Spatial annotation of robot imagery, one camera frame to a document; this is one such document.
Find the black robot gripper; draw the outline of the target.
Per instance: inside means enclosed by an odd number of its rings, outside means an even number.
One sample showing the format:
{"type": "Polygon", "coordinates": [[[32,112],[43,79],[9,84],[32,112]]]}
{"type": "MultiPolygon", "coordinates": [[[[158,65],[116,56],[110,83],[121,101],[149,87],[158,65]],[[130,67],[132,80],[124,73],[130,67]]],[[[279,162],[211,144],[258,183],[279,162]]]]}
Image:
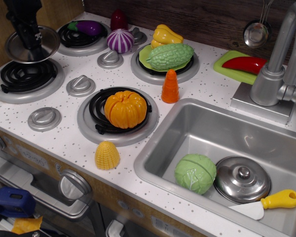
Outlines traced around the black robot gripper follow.
{"type": "Polygon", "coordinates": [[[7,19],[17,31],[30,58],[43,58],[42,35],[37,25],[37,12],[42,8],[40,0],[4,0],[7,19]]]}

